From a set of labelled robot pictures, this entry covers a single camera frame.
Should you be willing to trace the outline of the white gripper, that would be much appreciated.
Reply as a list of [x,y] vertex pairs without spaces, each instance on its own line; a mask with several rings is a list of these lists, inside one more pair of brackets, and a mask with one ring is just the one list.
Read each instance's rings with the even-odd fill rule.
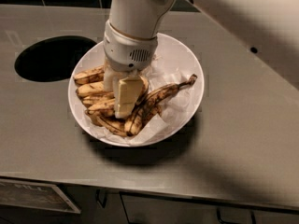
[[104,32],[104,90],[113,91],[115,96],[115,117],[126,119],[133,111],[142,91],[140,76],[126,77],[132,70],[144,70],[158,46],[157,37],[136,39],[123,35],[109,21]]

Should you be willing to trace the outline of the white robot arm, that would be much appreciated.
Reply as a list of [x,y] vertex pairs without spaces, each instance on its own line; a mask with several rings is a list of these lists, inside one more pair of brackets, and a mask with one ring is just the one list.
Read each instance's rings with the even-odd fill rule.
[[[104,52],[116,72],[142,70],[158,46],[158,30],[176,0],[112,0]],[[299,0],[185,0],[276,73],[298,86]]]

